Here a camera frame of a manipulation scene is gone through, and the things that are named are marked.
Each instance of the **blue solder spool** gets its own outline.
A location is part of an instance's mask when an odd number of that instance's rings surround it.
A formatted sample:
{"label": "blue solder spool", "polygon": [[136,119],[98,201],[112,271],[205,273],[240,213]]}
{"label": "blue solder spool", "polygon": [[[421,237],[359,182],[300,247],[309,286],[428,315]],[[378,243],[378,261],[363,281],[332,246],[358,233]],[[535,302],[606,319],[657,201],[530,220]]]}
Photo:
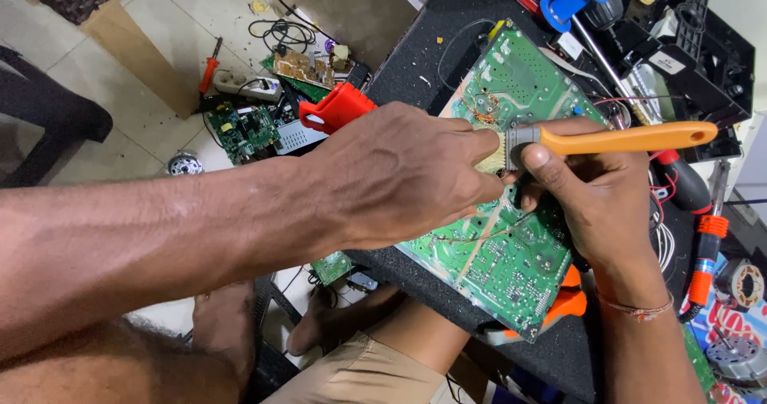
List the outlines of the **blue solder spool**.
{"label": "blue solder spool", "polygon": [[570,18],[591,1],[604,4],[608,0],[541,0],[541,11],[549,25],[564,34],[570,31]]}

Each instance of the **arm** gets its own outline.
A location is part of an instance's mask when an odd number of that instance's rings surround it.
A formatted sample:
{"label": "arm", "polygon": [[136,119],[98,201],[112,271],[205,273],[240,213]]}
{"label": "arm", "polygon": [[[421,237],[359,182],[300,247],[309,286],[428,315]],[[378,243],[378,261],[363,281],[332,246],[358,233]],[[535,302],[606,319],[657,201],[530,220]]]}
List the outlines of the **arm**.
{"label": "arm", "polygon": [[[603,129],[585,118],[554,121],[546,128],[557,134]],[[647,232],[647,154],[595,154],[563,161],[534,144],[524,149],[523,160],[538,181],[523,196],[525,210],[537,206],[543,191],[551,191],[564,209],[575,248],[594,270],[603,300],[607,401],[704,404],[674,309],[638,322],[604,302],[646,310],[669,302]]]}
{"label": "arm", "polygon": [[503,192],[473,169],[498,144],[467,121],[395,103],[300,158],[0,191],[0,360],[143,306],[455,221]]}

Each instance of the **workbench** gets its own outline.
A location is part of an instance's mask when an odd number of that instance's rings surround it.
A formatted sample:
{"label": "workbench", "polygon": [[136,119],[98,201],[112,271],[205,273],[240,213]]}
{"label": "workbench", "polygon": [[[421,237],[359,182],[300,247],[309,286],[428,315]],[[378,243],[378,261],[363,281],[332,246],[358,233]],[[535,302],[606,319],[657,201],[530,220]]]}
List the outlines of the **workbench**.
{"label": "workbench", "polygon": [[[452,95],[437,76],[439,59],[461,27],[481,18],[511,18],[539,46],[545,46],[551,38],[551,33],[538,27],[515,0],[429,0],[365,93],[378,105],[403,101],[427,110],[430,115],[438,115]],[[476,34],[487,30],[487,26],[479,25],[467,31],[446,53],[443,74],[451,85],[458,85],[460,77],[474,64],[479,56],[474,44]],[[437,37],[443,38],[442,44],[437,44]],[[582,70],[603,77],[588,61],[588,56],[581,58],[587,58]],[[579,76],[574,80],[585,92],[598,90],[589,80]],[[694,217],[670,203],[664,204],[664,210],[665,223],[676,238],[675,259],[666,271],[666,283],[679,309],[693,266]],[[355,262],[369,267],[372,278],[396,284],[480,340],[484,327],[498,325],[490,315],[395,247],[348,251],[347,254]],[[496,350],[561,391],[594,402],[600,401],[604,393],[602,342],[598,302],[590,299],[584,316],[565,317],[543,333],[535,344],[518,342],[496,347]]]}

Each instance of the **forearm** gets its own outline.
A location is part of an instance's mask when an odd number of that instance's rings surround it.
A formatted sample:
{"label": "forearm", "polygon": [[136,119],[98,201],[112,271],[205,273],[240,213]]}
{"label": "forearm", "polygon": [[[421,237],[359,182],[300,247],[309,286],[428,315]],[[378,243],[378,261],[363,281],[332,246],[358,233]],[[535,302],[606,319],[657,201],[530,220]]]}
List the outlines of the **forearm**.
{"label": "forearm", "polygon": [[[595,268],[601,296],[613,303],[657,308],[668,302],[657,261],[643,259],[619,270]],[[601,302],[608,402],[703,404],[705,399],[684,347],[674,310],[650,321]]]}
{"label": "forearm", "polygon": [[314,261],[343,235],[301,159],[0,191],[0,360],[142,306]]}

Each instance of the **paintbrush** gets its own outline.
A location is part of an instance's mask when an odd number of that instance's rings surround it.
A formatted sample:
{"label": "paintbrush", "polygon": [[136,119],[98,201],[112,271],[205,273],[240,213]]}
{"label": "paintbrush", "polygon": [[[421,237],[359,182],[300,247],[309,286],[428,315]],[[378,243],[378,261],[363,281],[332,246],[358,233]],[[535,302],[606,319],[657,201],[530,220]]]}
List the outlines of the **paintbrush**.
{"label": "paintbrush", "polygon": [[498,133],[501,146],[490,157],[477,164],[477,170],[496,173],[506,169],[525,168],[522,151],[531,143],[548,146],[558,155],[599,154],[601,152],[636,152],[682,149],[709,143],[718,129],[710,122],[669,122],[619,131],[599,131],[574,136],[551,134],[543,127],[510,127]]}

